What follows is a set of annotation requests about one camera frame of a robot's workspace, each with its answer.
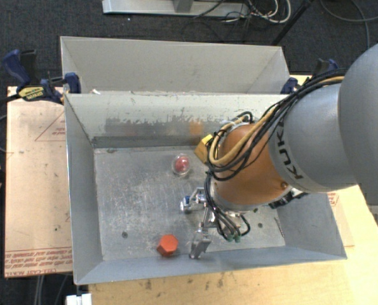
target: dark gray carpet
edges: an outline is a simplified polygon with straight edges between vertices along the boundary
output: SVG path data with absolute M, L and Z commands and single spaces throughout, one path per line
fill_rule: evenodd
M 366 17 L 378 15 L 378 0 L 354 0 Z M 303 0 L 291 0 L 295 10 Z M 324 0 L 336 14 L 359 18 L 351 1 Z M 283 28 L 252 20 L 248 26 L 202 18 L 149 15 L 103 15 L 102 0 L 0 0 L 0 98 L 5 88 L 17 82 L 5 73 L 1 60 L 9 51 L 36 49 L 39 74 L 61 74 L 60 36 L 123 37 L 165 41 L 201 41 L 233 44 L 270 44 Z M 378 43 L 378 20 L 368 23 L 370 46 Z M 348 67 L 367 48 L 363 24 L 335 19 L 315 1 L 280 43 L 291 73 L 309 74 L 318 58 L 334 59 Z M 0 115 L 6 108 L 0 108 Z M 0 123 L 0 144 L 5 142 L 5 125 Z M 4 154 L 0 152 L 4 167 Z M 3 304 L 32 304 L 36 279 L 5 280 L 2 274 L 4 236 L 4 191 L 0 192 L 0 300 Z M 63 276 L 46 277 L 43 304 L 53 304 Z M 67 279 L 63 295 L 75 293 Z

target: metal plate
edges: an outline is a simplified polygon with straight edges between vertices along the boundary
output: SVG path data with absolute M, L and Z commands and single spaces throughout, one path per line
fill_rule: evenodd
M 180 153 L 191 160 L 191 171 L 184 177 L 172 172 L 172 161 Z M 189 254 L 204 210 L 184 214 L 179 203 L 203 185 L 206 171 L 193 148 L 96 149 L 94 154 L 104 260 L 157 257 L 156 246 L 164 234 L 179 240 L 177 254 Z M 252 229 L 241 243 L 228 243 L 211 229 L 207 252 L 285 245 L 274 219 L 276 210 L 260 207 L 245 216 Z

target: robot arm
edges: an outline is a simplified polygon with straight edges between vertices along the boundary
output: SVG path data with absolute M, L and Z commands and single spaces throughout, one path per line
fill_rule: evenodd
M 243 213 L 293 187 L 320 193 L 359 184 L 378 205 L 378 44 L 348 71 L 311 78 L 258 121 L 239 114 L 205 147 L 206 206 L 226 239 L 241 236 Z

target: cable bundle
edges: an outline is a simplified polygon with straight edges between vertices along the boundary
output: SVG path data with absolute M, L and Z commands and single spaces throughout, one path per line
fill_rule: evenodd
M 247 230 L 242 233 L 235 223 L 229 218 L 227 212 L 222 211 L 214 202 L 210 194 L 210 184 L 212 183 L 212 178 L 219 181 L 229 180 L 240 173 L 240 171 L 242 171 L 244 168 L 257 161 L 266 144 L 273 136 L 278 123 L 285 119 L 292 107 L 307 94 L 321 87 L 340 83 L 343 80 L 345 73 L 346 69 L 336 69 L 310 78 L 305 81 L 305 83 L 297 91 L 271 105 L 258 121 L 255 122 L 253 120 L 253 115 L 251 112 L 243 112 L 230 122 L 224 124 L 217 132 L 214 133 L 213 138 L 207 142 L 206 165 L 208 166 L 208 171 L 205 180 L 206 203 L 216 218 L 217 231 L 226 240 L 232 240 L 234 237 L 234 239 L 237 238 L 239 241 L 241 236 L 250 231 L 250 225 L 241 214 L 240 217 L 247 226 Z M 248 125 L 252 126 L 251 129 L 227 154 L 221 158 L 218 158 L 220 141 L 230 132 L 230 129 L 244 122 L 249 123 Z M 271 133 L 268 139 L 264 142 L 264 145 L 260 149 L 258 155 L 256 155 L 254 159 L 250 159 L 253 149 L 269 130 Z M 222 172 L 229 172 L 229 175 L 226 177 L 219 177 L 216 175 L 216 173 Z M 230 234 L 223 232 L 222 225 L 229 230 Z

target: blue clamp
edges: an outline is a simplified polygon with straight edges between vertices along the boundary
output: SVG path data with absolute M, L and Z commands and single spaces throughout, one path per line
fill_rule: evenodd
M 283 85 L 281 94 L 291 94 L 297 90 L 297 79 L 290 77 L 287 82 Z
M 20 59 L 19 50 L 9 52 L 3 58 L 3 66 L 8 74 L 17 78 L 20 84 L 17 86 L 17 95 L 28 102 L 36 100 L 46 100 L 53 103 L 62 104 L 62 97 L 59 91 L 55 89 L 54 84 L 68 84 L 69 93 L 81 93 L 81 84 L 79 77 L 74 72 L 68 72 L 64 78 L 42 79 L 39 85 L 30 85 L 31 76 L 27 73 Z

